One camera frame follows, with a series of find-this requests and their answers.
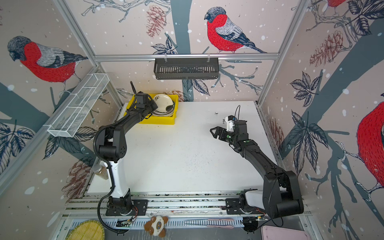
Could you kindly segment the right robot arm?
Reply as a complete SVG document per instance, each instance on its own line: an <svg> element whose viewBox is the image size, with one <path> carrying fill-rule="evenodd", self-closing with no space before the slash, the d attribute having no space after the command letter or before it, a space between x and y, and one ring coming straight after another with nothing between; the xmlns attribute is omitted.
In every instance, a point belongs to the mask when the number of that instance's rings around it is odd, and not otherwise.
<svg viewBox="0 0 384 240"><path fill-rule="evenodd" d="M228 199L227 214L268 215L272 219L282 218L304 212L304 204L297 175L286 171L270 160L260 146L249 138L247 122L244 120L227 120L227 128L210 129L212 136L229 146L258 171L263 177L263 189L244 190L239 200Z"/></svg>

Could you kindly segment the pink chopsticks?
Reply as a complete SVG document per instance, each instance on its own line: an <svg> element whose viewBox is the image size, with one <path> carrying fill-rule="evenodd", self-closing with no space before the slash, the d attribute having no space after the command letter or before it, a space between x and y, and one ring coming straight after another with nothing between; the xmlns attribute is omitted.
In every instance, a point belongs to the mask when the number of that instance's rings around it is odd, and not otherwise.
<svg viewBox="0 0 384 240"><path fill-rule="evenodd" d="M205 228L222 228L233 229L233 219L199 219L199 220L186 220L184 221L186 226L205 227Z"/></svg>

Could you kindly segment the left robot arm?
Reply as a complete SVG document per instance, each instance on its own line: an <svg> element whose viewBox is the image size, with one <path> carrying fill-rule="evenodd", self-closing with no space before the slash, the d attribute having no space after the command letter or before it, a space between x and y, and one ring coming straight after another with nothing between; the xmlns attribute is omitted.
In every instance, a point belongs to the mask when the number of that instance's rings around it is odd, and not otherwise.
<svg viewBox="0 0 384 240"><path fill-rule="evenodd" d="M126 115L113 124L101 127L94 137L94 153L106 163L111 181L111 190L106 195L111 206L124 207L128 211L132 208L130 189L122 190L120 183L116 182L119 173L114 173L114 169L127 153L126 133L136 124L148 119L157 108L149 94L139 92L134 95L134 102L126 110Z"/></svg>

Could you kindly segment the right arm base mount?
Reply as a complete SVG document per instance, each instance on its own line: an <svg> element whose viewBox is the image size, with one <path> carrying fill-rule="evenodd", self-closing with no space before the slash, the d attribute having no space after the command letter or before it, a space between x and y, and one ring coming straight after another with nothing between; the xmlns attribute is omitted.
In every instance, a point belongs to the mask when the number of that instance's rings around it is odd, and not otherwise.
<svg viewBox="0 0 384 240"><path fill-rule="evenodd" d="M236 198L225 200L225 209L228 215L265 215L263 204L263 191L257 189L243 190Z"/></svg>

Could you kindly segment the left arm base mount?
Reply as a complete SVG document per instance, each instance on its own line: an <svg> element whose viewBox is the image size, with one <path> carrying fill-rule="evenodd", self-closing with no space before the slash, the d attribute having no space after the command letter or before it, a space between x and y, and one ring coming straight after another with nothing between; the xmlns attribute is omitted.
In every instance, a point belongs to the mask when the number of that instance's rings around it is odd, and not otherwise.
<svg viewBox="0 0 384 240"><path fill-rule="evenodd" d="M132 200L131 196L120 198L109 196L106 216L145 216L148 202L144 199Z"/></svg>

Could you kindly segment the yellow bamboo mat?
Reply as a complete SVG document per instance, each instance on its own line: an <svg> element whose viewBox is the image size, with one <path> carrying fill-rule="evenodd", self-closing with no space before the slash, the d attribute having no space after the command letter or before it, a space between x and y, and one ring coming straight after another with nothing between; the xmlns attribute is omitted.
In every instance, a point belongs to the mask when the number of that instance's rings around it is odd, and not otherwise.
<svg viewBox="0 0 384 240"><path fill-rule="evenodd" d="M66 240L104 240L105 230L103 225L95 220L88 220L75 227Z"/></svg>

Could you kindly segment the cream plate with dark spot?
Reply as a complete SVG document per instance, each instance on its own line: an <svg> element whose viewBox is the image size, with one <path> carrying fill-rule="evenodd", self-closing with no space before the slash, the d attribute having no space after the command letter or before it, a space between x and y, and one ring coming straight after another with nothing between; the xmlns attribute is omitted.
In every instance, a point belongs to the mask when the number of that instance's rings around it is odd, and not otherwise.
<svg viewBox="0 0 384 240"><path fill-rule="evenodd" d="M168 95L158 94L154 97L154 101L158 112L166 113L173 109L174 102Z"/></svg>

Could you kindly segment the pink tray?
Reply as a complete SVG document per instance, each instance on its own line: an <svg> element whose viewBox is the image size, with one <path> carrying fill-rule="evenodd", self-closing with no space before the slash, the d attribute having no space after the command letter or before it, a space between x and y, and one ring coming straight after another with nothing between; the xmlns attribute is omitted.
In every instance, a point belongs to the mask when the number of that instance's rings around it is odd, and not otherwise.
<svg viewBox="0 0 384 240"><path fill-rule="evenodd" d="M273 226L261 227L263 240L310 240L311 237L304 231L278 228Z"/></svg>

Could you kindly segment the yellow plastic bin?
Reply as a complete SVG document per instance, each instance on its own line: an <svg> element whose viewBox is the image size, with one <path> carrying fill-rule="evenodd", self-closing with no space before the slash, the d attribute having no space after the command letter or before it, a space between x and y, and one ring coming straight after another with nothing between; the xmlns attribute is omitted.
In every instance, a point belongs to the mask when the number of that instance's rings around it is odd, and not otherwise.
<svg viewBox="0 0 384 240"><path fill-rule="evenodd" d="M158 94L149 94L152 99L154 100L154 97ZM179 106L179 96L178 95L168 95L174 102L175 105L175 111L174 114L170 117L157 117L153 114L146 116L141 121L139 121L139 124L144 125L174 125L175 120L177 117L177 111Z"/></svg>

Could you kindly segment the black hanging basket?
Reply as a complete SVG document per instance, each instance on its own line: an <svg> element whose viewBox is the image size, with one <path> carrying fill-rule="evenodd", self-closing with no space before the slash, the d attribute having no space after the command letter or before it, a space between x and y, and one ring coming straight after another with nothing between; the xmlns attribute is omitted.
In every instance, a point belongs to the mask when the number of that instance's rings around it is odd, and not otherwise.
<svg viewBox="0 0 384 240"><path fill-rule="evenodd" d="M218 58L156 59L157 80L213 80L219 77Z"/></svg>

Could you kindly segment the spice jar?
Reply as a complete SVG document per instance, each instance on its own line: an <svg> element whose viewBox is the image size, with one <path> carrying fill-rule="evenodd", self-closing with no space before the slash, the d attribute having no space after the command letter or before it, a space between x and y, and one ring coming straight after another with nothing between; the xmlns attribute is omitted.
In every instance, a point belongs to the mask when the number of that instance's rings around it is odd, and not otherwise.
<svg viewBox="0 0 384 240"><path fill-rule="evenodd" d="M98 175L99 177L101 177L104 180L109 179L108 170L105 167L105 165L103 165L103 164L98 163L98 164L93 165L92 171L94 172L95 175Z"/></svg>

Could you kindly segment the panda plush toy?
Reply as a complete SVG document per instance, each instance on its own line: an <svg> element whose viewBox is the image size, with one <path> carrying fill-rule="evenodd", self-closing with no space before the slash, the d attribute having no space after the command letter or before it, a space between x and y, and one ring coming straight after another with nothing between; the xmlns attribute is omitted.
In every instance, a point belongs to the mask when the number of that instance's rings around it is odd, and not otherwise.
<svg viewBox="0 0 384 240"><path fill-rule="evenodd" d="M150 236L164 238L166 236L165 225L169 218L162 216L153 216L148 222L145 223L144 229Z"/></svg>

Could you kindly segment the dark green lettered rim plate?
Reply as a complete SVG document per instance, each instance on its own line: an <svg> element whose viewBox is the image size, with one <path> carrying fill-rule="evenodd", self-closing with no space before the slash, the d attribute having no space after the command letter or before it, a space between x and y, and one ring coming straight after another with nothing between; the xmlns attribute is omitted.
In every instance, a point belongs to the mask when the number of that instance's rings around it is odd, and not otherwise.
<svg viewBox="0 0 384 240"><path fill-rule="evenodd" d="M159 105L159 107L152 111L152 114L157 117L170 117L174 114L175 105Z"/></svg>

